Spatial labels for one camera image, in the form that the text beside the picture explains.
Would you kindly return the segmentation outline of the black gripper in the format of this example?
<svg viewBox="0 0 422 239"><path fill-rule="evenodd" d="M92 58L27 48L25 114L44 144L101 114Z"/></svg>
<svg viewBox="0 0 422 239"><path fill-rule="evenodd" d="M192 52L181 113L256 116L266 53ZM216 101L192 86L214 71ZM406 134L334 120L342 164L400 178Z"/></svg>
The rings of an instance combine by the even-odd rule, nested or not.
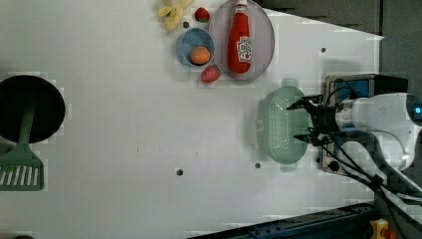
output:
<svg viewBox="0 0 422 239"><path fill-rule="evenodd" d="M334 135L339 132L335 120L335 107L322 106L323 95L304 96L287 107L288 111L298 109L310 109L313 127L308 134L297 134L295 138L313 146L330 144Z"/></svg>

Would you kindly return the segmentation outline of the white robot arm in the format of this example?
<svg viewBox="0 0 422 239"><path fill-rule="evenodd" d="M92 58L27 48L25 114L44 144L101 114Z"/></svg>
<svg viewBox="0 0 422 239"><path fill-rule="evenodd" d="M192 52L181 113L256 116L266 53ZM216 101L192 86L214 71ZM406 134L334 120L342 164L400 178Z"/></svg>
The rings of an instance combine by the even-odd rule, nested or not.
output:
<svg viewBox="0 0 422 239"><path fill-rule="evenodd" d="M393 93L326 105L318 95L302 97L288 109L303 109L312 120L308 132L297 139L323 148L346 176L384 197L408 222L421 227L421 186L404 174L421 141L417 97Z"/></svg>

